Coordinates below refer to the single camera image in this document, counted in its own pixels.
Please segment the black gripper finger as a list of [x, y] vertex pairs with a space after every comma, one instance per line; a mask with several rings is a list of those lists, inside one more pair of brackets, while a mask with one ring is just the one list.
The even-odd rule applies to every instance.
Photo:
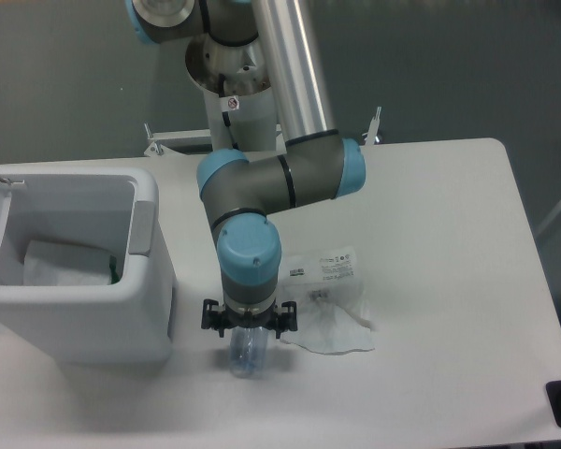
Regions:
[[217, 300], [206, 298], [203, 300], [201, 328], [204, 330], [211, 329], [218, 333], [220, 338], [224, 337], [227, 329], [226, 308], [220, 305]]
[[295, 301], [285, 301], [277, 305], [275, 313], [275, 338], [279, 339], [285, 332], [297, 331], [297, 304]]

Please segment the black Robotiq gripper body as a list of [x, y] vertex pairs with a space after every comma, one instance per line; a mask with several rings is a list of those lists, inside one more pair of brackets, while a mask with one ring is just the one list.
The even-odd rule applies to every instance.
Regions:
[[252, 313], [251, 311], [245, 311], [243, 313], [238, 313], [226, 308], [224, 310], [224, 315], [226, 320], [231, 327], [243, 327], [243, 328], [257, 328], [262, 327], [266, 329], [271, 328], [271, 321], [274, 319], [275, 307], [271, 306], [268, 309], [259, 312]]

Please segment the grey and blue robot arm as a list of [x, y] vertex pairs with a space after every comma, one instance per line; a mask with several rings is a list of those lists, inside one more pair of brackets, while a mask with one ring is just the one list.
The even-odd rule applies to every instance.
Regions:
[[187, 39], [186, 70], [203, 92], [212, 150], [196, 172], [223, 300], [201, 326], [224, 333], [297, 328], [277, 300], [281, 239], [273, 213], [359, 191], [366, 163], [335, 126], [304, 1], [129, 1], [137, 37]]

